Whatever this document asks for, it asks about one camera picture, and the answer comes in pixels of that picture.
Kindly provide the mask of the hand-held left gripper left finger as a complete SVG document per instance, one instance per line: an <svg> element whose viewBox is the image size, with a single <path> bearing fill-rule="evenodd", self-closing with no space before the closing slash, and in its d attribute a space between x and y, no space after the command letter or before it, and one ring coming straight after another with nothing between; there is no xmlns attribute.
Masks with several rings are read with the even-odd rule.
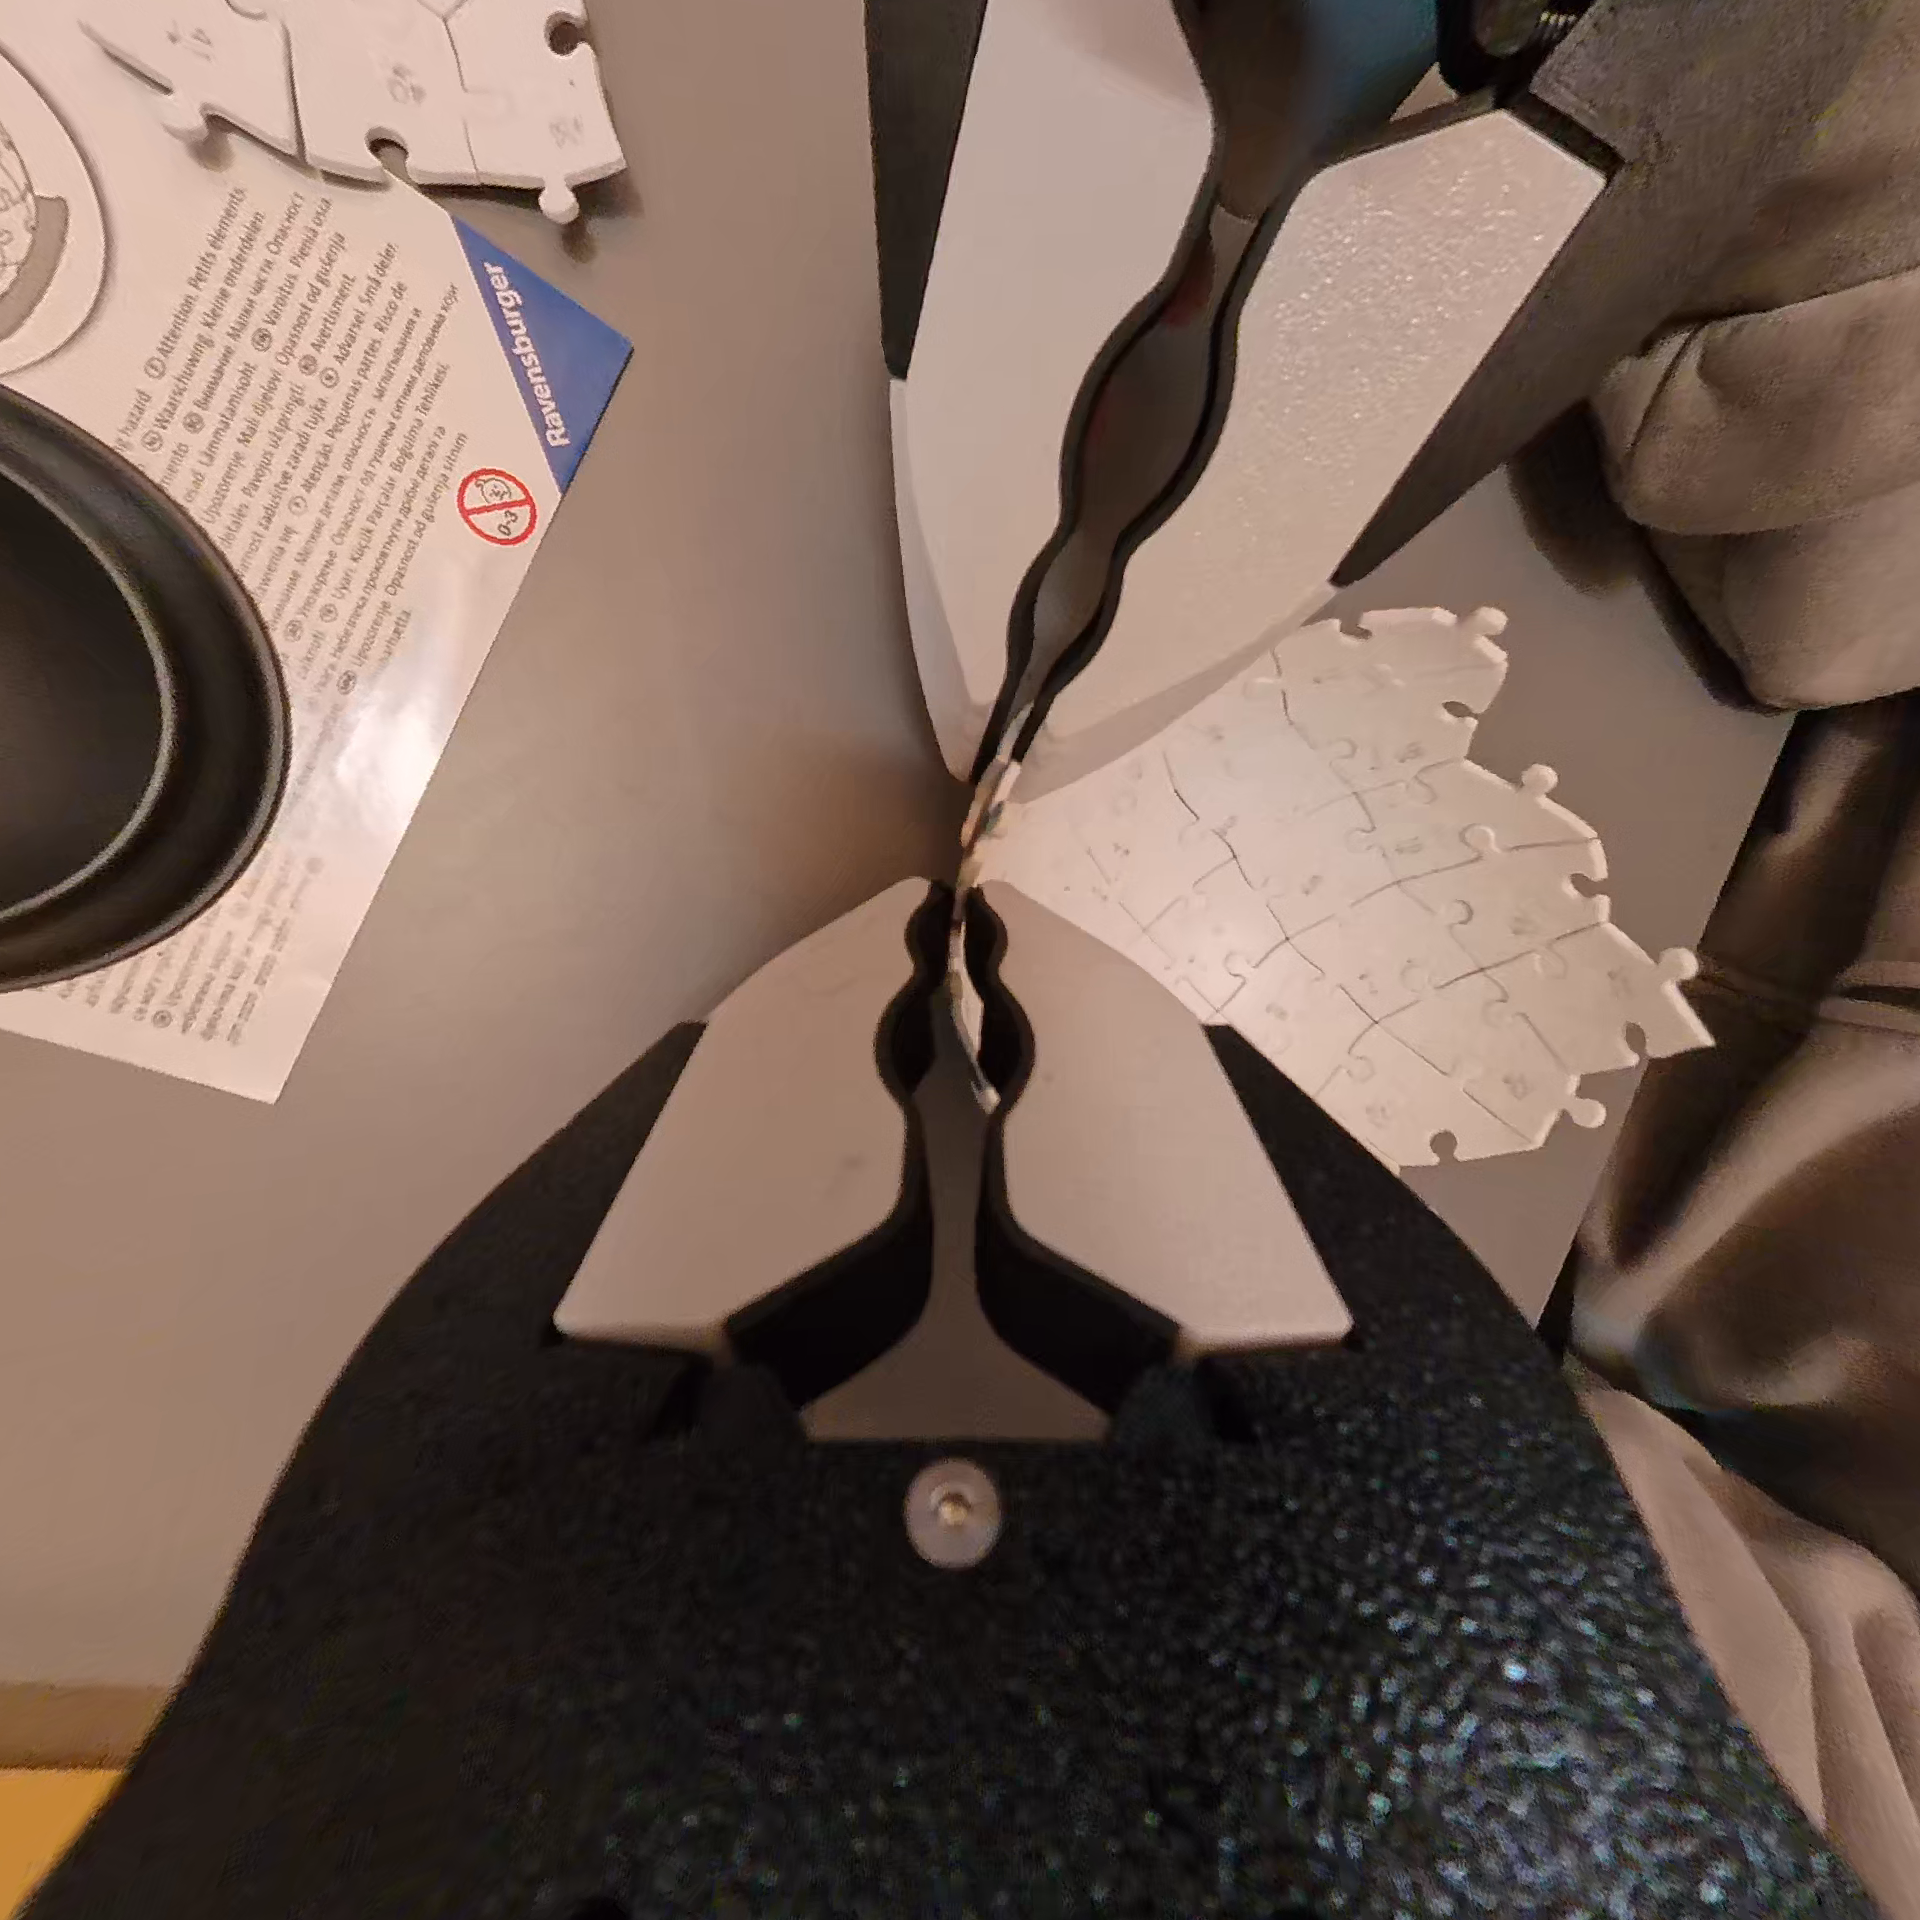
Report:
<svg viewBox="0 0 1920 1920"><path fill-rule="evenodd" d="M934 1279L916 1092L950 913L945 884L900 880L711 1011L558 1333L757 1368L805 1408L911 1331Z"/></svg>

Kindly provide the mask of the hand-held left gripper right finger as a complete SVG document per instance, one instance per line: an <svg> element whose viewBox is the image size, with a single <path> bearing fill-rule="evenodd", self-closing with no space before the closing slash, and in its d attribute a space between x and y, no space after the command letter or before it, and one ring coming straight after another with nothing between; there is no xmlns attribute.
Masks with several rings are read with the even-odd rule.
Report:
<svg viewBox="0 0 1920 1920"><path fill-rule="evenodd" d="M1101 1413L1166 1368L1340 1347L1354 1318L1205 1024L1008 880L968 899L992 1329Z"/></svg>

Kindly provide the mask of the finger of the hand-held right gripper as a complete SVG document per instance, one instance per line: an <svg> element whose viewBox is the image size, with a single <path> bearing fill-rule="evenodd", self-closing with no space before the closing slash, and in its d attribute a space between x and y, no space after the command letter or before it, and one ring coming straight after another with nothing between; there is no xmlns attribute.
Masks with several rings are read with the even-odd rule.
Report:
<svg viewBox="0 0 1920 1920"><path fill-rule="evenodd" d="M869 1L868 102L907 636L971 783L1078 513L1096 378L1172 287L1215 119L1167 1Z"/></svg>
<svg viewBox="0 0 1920 1920"><path fill-rule="evenodd" d="M1237 301L1212 447L1119 566L1091 657L1021 714L1020 759L1116 757L1318 611L1604 184L1484 100L1308 180Z"/></svg>

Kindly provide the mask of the large joined white puzzle section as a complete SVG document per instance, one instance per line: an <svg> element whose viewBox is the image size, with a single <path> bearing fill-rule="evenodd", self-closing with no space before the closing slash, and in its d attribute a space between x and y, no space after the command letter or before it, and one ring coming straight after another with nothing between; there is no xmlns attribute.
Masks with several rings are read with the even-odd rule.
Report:
<svg viewBox="0 0 1920 1920"><path fill-rule="evenodd" d="M1604 844L1474 755L1507 615L1282 634L1137 748L1040 795L1004 762L966 886L1008 886L1225 1025L1402 1171L1607 1117L1599 1073L1716 1044L1683 947L1613 921Z"/></svg>

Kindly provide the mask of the small joined white puzzle section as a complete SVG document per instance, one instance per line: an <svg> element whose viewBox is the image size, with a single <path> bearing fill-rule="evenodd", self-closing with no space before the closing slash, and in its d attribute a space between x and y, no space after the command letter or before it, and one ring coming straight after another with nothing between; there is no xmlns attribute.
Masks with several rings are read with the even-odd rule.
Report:
<svg viewBox="0 0 1920 1920"><path fill-rule="evenodd" d="M627 165L583 1L101 1L75 22L183 142L223 125L359 182L396 148L413 185L535 193L558 225Z"/></svg>

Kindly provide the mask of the person's grey clothing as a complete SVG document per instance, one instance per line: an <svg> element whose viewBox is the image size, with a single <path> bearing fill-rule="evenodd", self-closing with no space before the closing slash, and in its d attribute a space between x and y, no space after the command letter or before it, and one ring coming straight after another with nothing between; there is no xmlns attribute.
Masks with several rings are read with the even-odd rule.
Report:
<svg viewBox="0 0 1920 1920"><path fill-rule="evenodd" d="M1796 719L1578 1230L1567 1371L1723 1693L1917 1906L1917 703Z"/></svg>

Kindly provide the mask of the printed paper instruction leaflet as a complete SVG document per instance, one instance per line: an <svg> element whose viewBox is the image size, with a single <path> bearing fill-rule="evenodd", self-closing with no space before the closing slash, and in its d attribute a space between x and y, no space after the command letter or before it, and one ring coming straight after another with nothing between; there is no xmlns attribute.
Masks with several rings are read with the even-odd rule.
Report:
<svg viewBox="0 0 1920 1920"><path fill-rule="evenodd" d="M291 755L227 894L3 1036L276 1102L630 361L421 192L329 177L160 89L79 4L3 4L3 390L189 515L276 648Z"/></svg>

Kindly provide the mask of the black round bowl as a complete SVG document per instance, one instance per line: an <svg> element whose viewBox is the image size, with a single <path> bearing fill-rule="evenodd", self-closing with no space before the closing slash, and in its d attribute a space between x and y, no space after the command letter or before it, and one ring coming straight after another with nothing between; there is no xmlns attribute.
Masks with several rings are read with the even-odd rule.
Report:
<svg viewBox="0 0 1920 1920"><path fill-rule="evenodd" d="M2 990L156 947L276 824L291 718L250 589L107 444L2 394Z"/></svg>

